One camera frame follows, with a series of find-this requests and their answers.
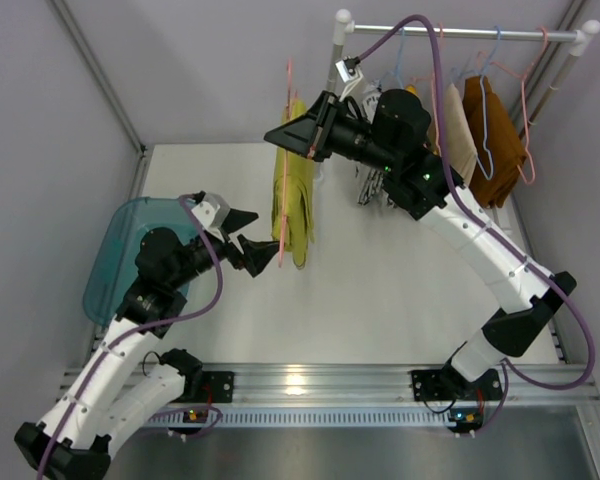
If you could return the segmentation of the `yellow-green trousers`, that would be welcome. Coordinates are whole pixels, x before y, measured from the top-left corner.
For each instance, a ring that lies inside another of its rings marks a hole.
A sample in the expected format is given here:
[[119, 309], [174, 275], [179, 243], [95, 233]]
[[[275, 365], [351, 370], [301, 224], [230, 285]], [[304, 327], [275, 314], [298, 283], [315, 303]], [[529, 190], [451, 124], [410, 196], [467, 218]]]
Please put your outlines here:
[[[285, 150], [276, 149], [273, 176], [271, 235], [279, 242], [282, 200], [283, 161]], [[306, 265], [309, 243], [314, 241], [313, 183], [314, 162], [289, 153], [287, 184], [287, 235], [285, 252], [289, 252], [297, 269]]]

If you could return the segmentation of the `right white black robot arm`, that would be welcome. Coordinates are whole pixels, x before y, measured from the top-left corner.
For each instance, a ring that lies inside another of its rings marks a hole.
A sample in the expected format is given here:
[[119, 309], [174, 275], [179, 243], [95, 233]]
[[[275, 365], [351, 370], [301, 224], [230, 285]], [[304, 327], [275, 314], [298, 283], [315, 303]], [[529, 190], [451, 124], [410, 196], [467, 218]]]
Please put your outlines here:
[[337, 154], [383, 173], [389, 199], [444, 238], [491, 290], [498, 310], [436, 376], [461, 398], [494, 366], [527, 352], [576, 281], [568, 272], [539, 266], [505, 237], [461, 176], [427, 146], [430, 123], [419, 98], [407, 90], [381, 93], [372, 119], [362, 117], [352, 98], [324, 91], [305, 113], [264, 139], [308, 160]]

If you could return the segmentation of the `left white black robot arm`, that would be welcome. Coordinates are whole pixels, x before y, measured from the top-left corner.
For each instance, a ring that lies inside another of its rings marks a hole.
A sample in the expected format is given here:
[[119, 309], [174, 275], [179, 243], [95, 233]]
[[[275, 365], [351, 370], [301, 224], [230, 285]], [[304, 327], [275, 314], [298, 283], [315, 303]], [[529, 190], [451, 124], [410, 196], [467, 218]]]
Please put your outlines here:
[[186, 200], [183, 207], [195, 237], [183, 243], [168, 227], [144, 234], [135, 259], [137, 277], [96, 352], [50, 411], [17, 430], [14, 441], [37, 478], [104, 478], [121, 447], [163, 407], [195, 397], [202, 387], [202, 363], [177, 348], [162, 354], [130, 391], [122, 388], [170, 327], [187, 320], [185, 285], [209, 270], [221, 279], [222, 261], [257, 277], [276, 255], [275, 242], [240, 234], [257, 213], [210, 200]]

